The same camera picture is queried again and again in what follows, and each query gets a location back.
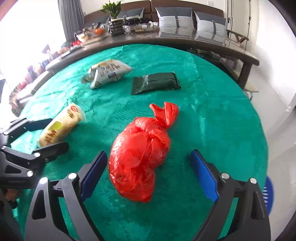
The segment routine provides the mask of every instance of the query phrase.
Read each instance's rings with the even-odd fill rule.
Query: door
[[[227,29],[248,37],[250,24],[250,1],[228,0],[228,24]],[[235,35],[230,39],[236,41]]]

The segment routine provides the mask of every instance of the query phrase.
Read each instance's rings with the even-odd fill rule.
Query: floor
[[[267,175],[274,188],[274,203],[269,216],[271,240],[284,230],[296,210],[296,110],[289,108],[276,91],[252,67],[248,81],[254,93],[256,109],[266,135],[269,157]]]

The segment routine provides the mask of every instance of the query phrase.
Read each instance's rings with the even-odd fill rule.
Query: bright window
[[[47,44],[58,50],[66,41],[57,0],[18,0],[1,20],[0,33],[1,71],[12,88]]]

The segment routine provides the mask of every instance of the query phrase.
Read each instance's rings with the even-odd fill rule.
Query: table leg
[[[241,71],[239,78],[238,78],[238,84],[242,89],[244,89],[244,87],[246,85],[246,82],[248,80],[248,77],[249,77],[249,74],[251,71],[251,67],[252,67],[252,64],[247,63],[247,62],[244,62],[243,66],[242,66],[242,71]]]

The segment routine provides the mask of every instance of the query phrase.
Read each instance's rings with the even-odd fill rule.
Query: snack package
[[[82,77],[81,82],[91,82],[91,89],[95,89],[100,85],[120,80],[132,70],[132,67],[119,60],[109,59],[92,65],[88,74]]]
[[[85,121],[83,110],[71,103],[63,109],[41,132],[37,145],[43,147],[62,140],[80,121]]]
[[[138,117],[116,137],[108,162],[109,177],[119,194],[132,201],[148,202],[154,189],[154,169],[170,149],[167,129],[179,113],[176,104],[164,108],[150,104],[155,118]]]
[[[174,72],[147,74],[142,77],[133,78],[131,95],[136,95],[144,91],[175,89],[181,89],[181,86]]]

